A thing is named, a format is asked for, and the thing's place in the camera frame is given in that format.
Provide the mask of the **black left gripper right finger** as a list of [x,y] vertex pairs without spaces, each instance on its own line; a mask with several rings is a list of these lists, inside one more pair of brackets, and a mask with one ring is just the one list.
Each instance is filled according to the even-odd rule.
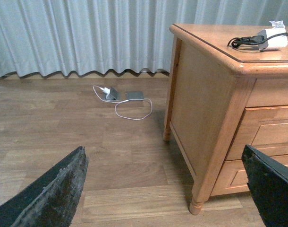
[[288,167],[245,145],[242,162],[251,196],[267,227],[288,227]]

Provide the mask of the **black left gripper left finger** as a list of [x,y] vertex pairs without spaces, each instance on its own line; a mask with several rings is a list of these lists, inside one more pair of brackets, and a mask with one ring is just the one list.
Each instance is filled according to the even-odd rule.
[[0,227],[68,227],[85,183],[88,157],[78,147],[0,205]]

